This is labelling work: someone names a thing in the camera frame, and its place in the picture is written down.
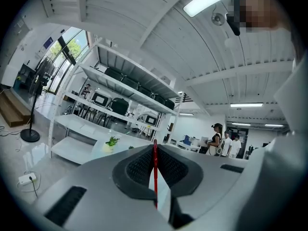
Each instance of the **wooden stair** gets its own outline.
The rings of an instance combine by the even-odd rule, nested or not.
[[[12,128],[27,124],[30,111],[12,94],[10,90],[0,90],[0,113]]]

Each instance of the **power strip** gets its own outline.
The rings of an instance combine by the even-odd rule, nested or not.
[[[27,175],[23,175],[23,176],[19,177],[18,178],[19,184],[24,186],[24,185],[27,185],[27,184],[31,183],[32,181],[30,180],[29,177],[31,177],[33,181],[37,180],[37,177],[35,176],[35,174],[31,173],[31,174],[27,174]]]

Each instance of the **person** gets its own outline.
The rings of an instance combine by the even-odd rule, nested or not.
[[[232,148],[229,152],[229,158],[236,158],[242,147],[242,143],[240,141],[240,135],[235,135],[235,140],[232,141]]]
[[[284,28],[291,32],[295,49],[293,69],[306,56],[306,47],[300,34],[278,0],[231,0],[231,7],[233,12],[227,13],[226,19],[235,35],[240,34],[240,27],[248,30]]]
[[[88,83],[88,84],[83,88],[82,93],[81,93],[81,96],[84,95],[84,98],[86,98],[86,95],[87,95],[88,93],[90,93],[90,86],[91,86],[91,85]]]
[[[221,156],[229,156],[232,148],[232,139],[229,138],[229,131],[225,131],[225,144]]]
[[[216,123],[212,125],[212,128],[216,132],[216,134],[213,136],[212,141],[207,143],[208,153],[210,155],[219,156],[219,154],[216,153],[217,148],[221,145],[222,140],[222,125],[220,123]]]

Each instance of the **red rod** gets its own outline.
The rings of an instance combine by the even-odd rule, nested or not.
[[[157,140],[154,140],[154,148],[153,148],[153,158],[154,158],[154,190],[157,195],[157,164],[158,164],[158,158],[157,158]]]

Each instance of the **shelving rack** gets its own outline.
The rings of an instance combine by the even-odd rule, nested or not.
[[[168,84],[166,84],[164,81],[159,79],[157,76],[155,76],[153,73],[151,73],[144,67],[140,66],[138,63],[116,52],[115,50],[102,45],[100,43],[101,40],[102,39],[99,38],[97,41],[95,41],[95,43],[84,53],[84,55],[79,59],[79,61],[70,70],[70,72],[67,73],[68,76],[64,84],[58,90],[57,97],[55,100],[56,105],[54,106],[53,116],[51,119],[50,130],[49,130],[50,157],[52,153],[56,153],[57,155],[64,157],[70,161],[76,162],[78,164],[83,164],[90,160],[90,154],[93,148],[92,145],[81,142],[72,137],[69,137],[68,133],[66,133],[66,137],[63,140],[53,145],[52,144],[53,129],[54,129],[55,123],[61,124],[67,129],[70,129],[82,136],[85,136],[87,138],[91,138],[94,140],[106,139],[107,141],[110,136],[116,136],[116,137],[120,137],[120,140],[122,139],[124,141],[127,141],[127,143],[129,143],[130,145],[135,145],[135,146],[143,146],[143,145],[152,143],[151,141],[148,141],[148,140],[135,138],[127,134],[119,133],[111,129],[104,128],[102,126],[99,126],[95,123],[87,121],[74,114],[58,115],[59,106],[61,105],[63,101],[64,95],[75,100],[75,103],[80,102],[88,107],[91,107],[95,110],[106,113],[108,115],[111,115],[111,116],[120,118],[122,120],[125,120],[127,122],[131,122],[133,124],[141,125],[143,127],[147,127],[147,128],[154,130],[152,141],[154,138],[156,138],[158,139],[158,143],[162,143],[163,137],[167,134],[172,134],[175,129],[175,124],[179,116],[180,105],[182,102],[183,95],[180,96],[179,94],[177,94]],[[151,90],[154,93],[161,95],[165,99],[175,98],[175,97],[180,96],[181,102],[175,107],[175,108],[178,108],[177,111],[171,110],[168,107],[162,105],[161,103],[155,101],[154,99],[151,99],[150,97],[142,94],[141,92],[123,84],[122,82],[116,79],[113,79],[105,75],[103,72],[99,71],[98,69],[82,63],[84,59],[86,58],[86,56],[92,51],[94,47],[98,47],[100,50],[107,51],[109,54],[115,54],[115,57],[122,59],[122,61],[129,62],[129,64],[126,65],[125,68],[131,68],[131,69],[126,69],[126,71],[130,73],[134,72],[134,76],[138,76],[138,79],[141,79],[141,78],[145,79],[146,83],[151,82]],[[137,121],[136,117],[134,118],[127,117],[127,116],[112,112],[111,110],[98,106],[90,102],[89,100],[83,99],[77,95],[69,93],[66,90],[66,88],[72,76],[74,75],[75,71],[78,69],[78,67],[81,67],[83,69],[88,79],[95,81],[96,83],[100,85],[105,86],[110,91],[115,92],[118,95],[125,97],[126,99],[130,99],[137,104],[141,104],[145,107],[148,107],[152,110],[159,112],[161,116],[158,119],[157,127],[150,126],[141,121]],[[175,124],[173,126],[173,131],[168,131],[167,126],[168,126],[168,122],[169,122],[171,115],[176,116],[176,119],[175,119]]]

